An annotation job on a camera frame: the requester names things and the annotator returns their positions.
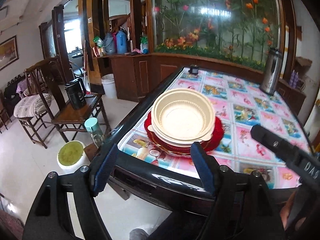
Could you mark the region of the purple bottles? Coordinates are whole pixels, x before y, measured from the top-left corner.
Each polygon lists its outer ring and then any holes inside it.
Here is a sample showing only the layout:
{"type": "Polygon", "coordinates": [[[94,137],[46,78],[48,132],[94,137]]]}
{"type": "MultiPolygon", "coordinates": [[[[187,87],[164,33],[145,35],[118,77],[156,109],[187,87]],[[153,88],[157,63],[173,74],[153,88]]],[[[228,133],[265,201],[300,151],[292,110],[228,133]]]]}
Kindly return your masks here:
{"type": "Polygon", "coordinates": [[[293,70],[290,76],[289,85],[292,88],[296,88],[298,81],[299,81],[299,74],[297,71],[293,70]]]}

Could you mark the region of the glass flower display cabinet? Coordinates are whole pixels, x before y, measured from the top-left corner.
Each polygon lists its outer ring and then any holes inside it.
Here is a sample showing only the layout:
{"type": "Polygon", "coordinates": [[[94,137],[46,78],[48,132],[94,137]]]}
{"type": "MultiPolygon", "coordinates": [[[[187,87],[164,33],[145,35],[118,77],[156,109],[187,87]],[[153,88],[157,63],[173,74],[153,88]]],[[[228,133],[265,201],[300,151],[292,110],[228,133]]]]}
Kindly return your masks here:
{"type": "Polygon", "coordinates": [[[264,70],[280,35],[278,0],[151,0],[155,51],[264,70]]]}

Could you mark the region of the small black clock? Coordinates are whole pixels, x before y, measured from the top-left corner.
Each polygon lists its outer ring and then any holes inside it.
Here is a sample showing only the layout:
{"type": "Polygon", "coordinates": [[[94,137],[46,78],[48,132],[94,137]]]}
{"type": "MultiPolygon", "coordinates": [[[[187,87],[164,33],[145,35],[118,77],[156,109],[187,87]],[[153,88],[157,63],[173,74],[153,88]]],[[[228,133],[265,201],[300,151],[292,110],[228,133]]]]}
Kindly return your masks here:
{"type": "Polygon", "coordinates": [[[199,66],[197,66],[195,64],[190,65],[188,72],[191,75],[198,75],[199,74],[199,66]]]}

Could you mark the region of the beige plastic bowl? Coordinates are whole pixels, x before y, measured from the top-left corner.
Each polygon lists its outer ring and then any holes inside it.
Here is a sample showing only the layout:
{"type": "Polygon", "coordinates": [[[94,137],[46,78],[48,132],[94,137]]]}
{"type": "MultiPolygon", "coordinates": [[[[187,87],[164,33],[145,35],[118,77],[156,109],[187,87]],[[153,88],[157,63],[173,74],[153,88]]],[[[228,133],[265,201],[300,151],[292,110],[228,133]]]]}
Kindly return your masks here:
{"type": "Polygon", "coordinates": [[[175,140],[200,139],[212,133],[215,110],[210,100],[198,91],[175,88],[162,93],[151,109],[152,129],[175,140]]]}

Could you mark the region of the white bucket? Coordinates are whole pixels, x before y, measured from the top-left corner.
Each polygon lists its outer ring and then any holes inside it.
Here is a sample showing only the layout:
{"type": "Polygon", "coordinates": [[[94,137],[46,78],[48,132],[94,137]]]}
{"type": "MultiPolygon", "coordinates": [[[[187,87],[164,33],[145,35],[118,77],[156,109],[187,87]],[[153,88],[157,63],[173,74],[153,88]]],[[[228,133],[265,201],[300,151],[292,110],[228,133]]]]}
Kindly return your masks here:
{"type": "Polygon", "coordinates": [[[103,85],[103,89],[106,97],[109,99],[117,99],[117,91],[116,91],[116,85],[114,81],[114,75],[113,74],[104,75],[101,78],[101,83],[103,85]]]}

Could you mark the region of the framed wall painting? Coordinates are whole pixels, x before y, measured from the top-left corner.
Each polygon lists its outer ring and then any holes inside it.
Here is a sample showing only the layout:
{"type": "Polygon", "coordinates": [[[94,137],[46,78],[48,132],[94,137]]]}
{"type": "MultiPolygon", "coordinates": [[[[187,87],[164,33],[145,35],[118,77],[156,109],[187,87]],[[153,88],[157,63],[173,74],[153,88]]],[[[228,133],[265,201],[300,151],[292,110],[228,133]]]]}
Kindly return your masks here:
{"type": "Polygon", "coordinates": [[[0,44],[0,70],[19,59],[16,35],[0,44]]]}

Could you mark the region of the black electric kettle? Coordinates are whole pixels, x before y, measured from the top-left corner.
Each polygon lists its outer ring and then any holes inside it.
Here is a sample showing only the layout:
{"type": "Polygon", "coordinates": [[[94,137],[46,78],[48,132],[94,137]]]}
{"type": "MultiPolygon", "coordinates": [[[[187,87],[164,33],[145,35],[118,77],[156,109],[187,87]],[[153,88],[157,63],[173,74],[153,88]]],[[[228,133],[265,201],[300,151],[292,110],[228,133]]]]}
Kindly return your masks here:
{"type": "Polygon", "coordinates": [[[65,91],[74,110],[86,105],[86,89],[82,78],[77,78],[65,85],[65,91]]]}

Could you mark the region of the colourful patterned tablecloth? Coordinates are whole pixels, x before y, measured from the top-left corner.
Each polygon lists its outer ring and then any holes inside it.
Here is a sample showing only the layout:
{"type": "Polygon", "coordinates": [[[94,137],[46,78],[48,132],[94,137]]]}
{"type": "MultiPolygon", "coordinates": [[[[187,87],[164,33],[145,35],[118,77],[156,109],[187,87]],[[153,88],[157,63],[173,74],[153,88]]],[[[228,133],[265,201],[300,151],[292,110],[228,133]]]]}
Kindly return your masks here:
{"type": "Polygon", "coordinates": [[[211,101],[224,135],[209,155],[235,172],[259,171],[271,189],[297,187],[299,176],[250,135],[252,126],[260,124],[304,151],[311,151],[304,130],[281,96],[269,96],[256,83],[238,77],[205,70],[193,76],[188,70],[184,68],[169,89],[193,89],[211,101]]]}

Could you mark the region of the wooden side table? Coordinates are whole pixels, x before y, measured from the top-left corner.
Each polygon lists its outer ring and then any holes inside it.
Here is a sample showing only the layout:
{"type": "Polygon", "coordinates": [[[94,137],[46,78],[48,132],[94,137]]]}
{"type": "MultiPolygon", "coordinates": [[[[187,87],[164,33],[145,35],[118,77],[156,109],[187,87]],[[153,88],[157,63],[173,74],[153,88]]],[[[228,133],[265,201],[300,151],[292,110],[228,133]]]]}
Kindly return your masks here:
{"type": "Polygon", "coordinates": [[[100,125],[105,126],[105,134],[109,135],[111,126],[105,111],[103,97],[101,94],[93,94],[85,97],[86,105],[81,109],[74,110],[69,101],[61,108],[55,115],[51,117],[51,123],[55,126],[61,137],[65,142],[69,142],[65,132],[74,132],[72,140],[80,132],[87,132],[85,128],[85,121],[90,117],[97,118],[101,113],[103,122],[100,125]]]}

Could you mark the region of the red plastic plate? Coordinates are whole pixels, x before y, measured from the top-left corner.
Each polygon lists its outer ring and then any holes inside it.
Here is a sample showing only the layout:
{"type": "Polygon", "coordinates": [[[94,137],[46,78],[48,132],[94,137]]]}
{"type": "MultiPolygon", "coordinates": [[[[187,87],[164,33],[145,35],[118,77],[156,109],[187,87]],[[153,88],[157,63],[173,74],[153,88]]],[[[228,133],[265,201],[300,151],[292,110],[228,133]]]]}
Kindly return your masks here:
{"type": "MultiPolygon", "coordinates": [[[[190,146],[189,147],[177,147],[177,146],[173,146],[173,145],[170,145],[170,144],[162,141],[161,139],[159,139],[159,137],[157,137],[157,135],[155,135],[154,132],[149,131],[148,127],[150,125],[151,125],[151,113],[149,112],[146,120],[144,121],[144,128],[145,128],[147,136],[151,140],[151,142],[153,142],[156,146],[158,146],[161,150],[163,150],[165,153],[167,153],[169,155],[174,155],[174,156],[179,156],[179,157],[180,156],[187,156],[187,157],[190,156],[190,146]]],[[[222,140],[223,136],[224,136],[224,130],[222,127],[222,122],[218,117],[216,117],[215,118],[215,127],[212,132],[211,139],[208,141],[203,141],[200,144],[206,152],[212,151],[219,146],[220,141],[222,140]]]]}

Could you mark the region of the stainless steel thermos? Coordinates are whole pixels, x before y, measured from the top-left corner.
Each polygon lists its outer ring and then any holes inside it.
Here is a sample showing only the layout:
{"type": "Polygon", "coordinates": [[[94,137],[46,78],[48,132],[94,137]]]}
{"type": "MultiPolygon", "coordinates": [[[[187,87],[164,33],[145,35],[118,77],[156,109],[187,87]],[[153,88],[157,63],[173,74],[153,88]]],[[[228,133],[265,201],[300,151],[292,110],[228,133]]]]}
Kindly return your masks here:
{"type": "Polygon", "coordinates": [[[265,63],[264,77],[259,88],[268,95],[274,95],[280,78],[283,55],[276,48],[270,48],[265,63]]]}

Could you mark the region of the teal lid water bottle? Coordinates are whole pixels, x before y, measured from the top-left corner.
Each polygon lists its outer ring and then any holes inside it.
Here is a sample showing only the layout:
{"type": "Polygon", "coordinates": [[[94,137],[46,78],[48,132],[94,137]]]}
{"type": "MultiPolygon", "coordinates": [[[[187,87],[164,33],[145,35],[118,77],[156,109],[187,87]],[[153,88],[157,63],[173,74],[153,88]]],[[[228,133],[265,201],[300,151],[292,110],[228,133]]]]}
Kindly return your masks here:
{"type": "Polygon", "coordinates": [[[91,138],[97,148],[104,143],[104,133],[102,132],[97,118],[89,118],[85,121],[84,126],[91,134],[91,138]]]}

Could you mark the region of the white foam plate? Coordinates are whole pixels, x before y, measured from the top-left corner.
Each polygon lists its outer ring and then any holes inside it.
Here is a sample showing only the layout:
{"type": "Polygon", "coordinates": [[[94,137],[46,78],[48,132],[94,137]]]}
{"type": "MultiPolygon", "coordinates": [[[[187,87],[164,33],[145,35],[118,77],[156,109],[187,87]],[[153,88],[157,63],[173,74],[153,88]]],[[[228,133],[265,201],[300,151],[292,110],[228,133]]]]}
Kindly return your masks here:
{"type": "Polygon", "coordinates": [[[158,138],[159,140],[172,145],[172,146],[177,146],[177,147],[190,147],[191,144],[193,142],[205,142],[205,141],[210,141],[210,139],[213,136],[213,132],[212,133],[207,133],[206,135],[204,135],[203,137],[200,137],[200,139],[193,139],[193,140],[187,140],[187,141],[183,141],[183,140],[175,140],[175,139],[170,139],[170,138],[165,138],[161,135],[158,135],[157,133],[155,133],[154,131],[150,131],[150,133],[152,135],[154,135],[156,138],[158,138]]]}

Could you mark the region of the wooden chair with cushion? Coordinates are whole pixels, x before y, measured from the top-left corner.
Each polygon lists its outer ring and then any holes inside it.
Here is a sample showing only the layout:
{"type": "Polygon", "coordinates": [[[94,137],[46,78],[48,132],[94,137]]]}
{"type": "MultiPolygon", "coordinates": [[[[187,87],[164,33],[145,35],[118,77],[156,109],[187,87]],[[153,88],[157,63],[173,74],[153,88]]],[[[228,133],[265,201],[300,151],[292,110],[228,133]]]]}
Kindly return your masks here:
{"type": "Polygon", "coordinates": [[[47,148],[45,140],[54,130],[54,126],[44,121],[52,104],[50,81],[55,81],[52,75],[54,68],[59,68],[58,57],[44,59],[25,69],[27,88],[23,98],[14,108],[14,117],[19,121],[25,133],[33,144],[47,148]]]}

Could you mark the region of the blue water jug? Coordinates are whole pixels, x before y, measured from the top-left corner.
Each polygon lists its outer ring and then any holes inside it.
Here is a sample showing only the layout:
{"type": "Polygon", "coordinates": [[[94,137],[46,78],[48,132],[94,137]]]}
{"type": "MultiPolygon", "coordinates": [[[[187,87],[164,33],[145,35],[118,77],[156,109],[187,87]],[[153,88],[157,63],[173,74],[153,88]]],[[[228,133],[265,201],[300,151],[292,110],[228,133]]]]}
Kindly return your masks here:
{"type": "Polygon", "coordinates": [[[117,45],[117,53],[118,54],[127,53],[126,34],[122,30],[119,30],[116,34],[116,45],[117,45]]]}

